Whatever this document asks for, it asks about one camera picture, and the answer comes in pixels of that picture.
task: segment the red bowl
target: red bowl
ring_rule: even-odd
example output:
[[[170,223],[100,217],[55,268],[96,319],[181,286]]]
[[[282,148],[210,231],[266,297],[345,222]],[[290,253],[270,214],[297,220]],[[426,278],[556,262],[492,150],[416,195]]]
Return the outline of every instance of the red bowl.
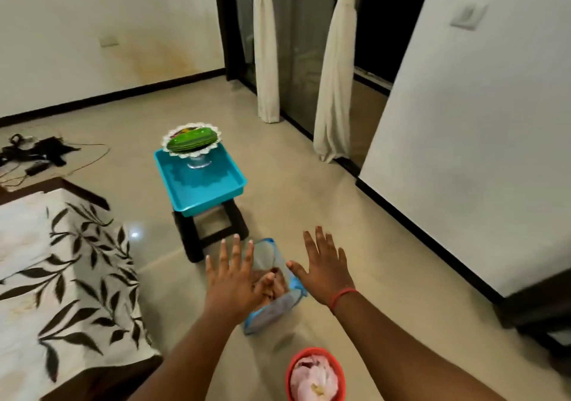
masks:
[[[335,374],[337,375],[337,380],[339,383],[339,387],[337,389],[337,394],[333,397],[332,401],[345,401],[345,375],[343,374],[343,369],[339,362],[331,353],[329,353],[324,348],[319,347],[308,347],[297,353],[289,363],[289,367],[287,368],[287,374],[285,376],[285,388],[287,393],[288,401],[295,401],[291,395],[291,388],[289,387],[289,381],[291,379],[291,373],[294,370],[294,366],[299,361],[299,359],[306,358],[307,356],[318,355],[324,356],[329,361],[329,365],[334,370]]]

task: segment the red thread wristband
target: red thread wristband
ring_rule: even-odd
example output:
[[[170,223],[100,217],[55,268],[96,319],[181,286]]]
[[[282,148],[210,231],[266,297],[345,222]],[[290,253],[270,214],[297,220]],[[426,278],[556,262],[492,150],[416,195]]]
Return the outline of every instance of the red thread wristband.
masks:
[[[344,288],[342,290],[339,290],[337,292],[337,294],[335,294],[335,296],[333,296],[333,298],[331,299],[331,302],[329,303],[329,309],[331,310],[331,312],[333,312],[333,310],[335,309],[335,305],[337,304],[339,297],[341,297],[347,293],[358,293],[358,291],[355,290],[353,287],[347,287],[347,288]]]

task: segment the person's left hand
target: person's left hand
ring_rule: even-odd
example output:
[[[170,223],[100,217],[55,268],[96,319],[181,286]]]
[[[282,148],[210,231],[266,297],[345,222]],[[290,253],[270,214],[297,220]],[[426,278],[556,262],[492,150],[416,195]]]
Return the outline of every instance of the person's left hand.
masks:
[[[242,323],[264,298],[263,290],[274,282],[274,274],[265,275],[252,287],[253,242],[248,242],[244,261],[241,260],[240,237],[234,235],[232,260],[228,265],[225,240],[220,244],[218,271],[212,267],[210,256],[206,257],[208,291],[204,312],[227,320],[232,327]]]

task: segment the white wall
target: white wall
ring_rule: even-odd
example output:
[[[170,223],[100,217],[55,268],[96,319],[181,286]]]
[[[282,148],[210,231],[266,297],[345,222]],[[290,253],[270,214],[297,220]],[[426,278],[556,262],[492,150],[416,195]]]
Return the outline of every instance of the white wall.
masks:
[[[571,267],[571,0],[426,0],[360,177],[503,295]]]
[[[216,0],[0,0],[0,33],[0,116],[224,67]]]

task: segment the blue plastic tray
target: blue plastic tray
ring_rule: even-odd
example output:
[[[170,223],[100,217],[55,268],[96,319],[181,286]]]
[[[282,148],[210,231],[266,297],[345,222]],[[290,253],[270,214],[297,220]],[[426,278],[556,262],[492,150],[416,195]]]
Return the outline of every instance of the blue plastic tray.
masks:
[[[168,196],[173,208],[183,216],[195,216],[244,192],[246,178],[242,175],[222,144],[207,158],[212,163],[204,168],[191,169],[188,160],[155,152]]]

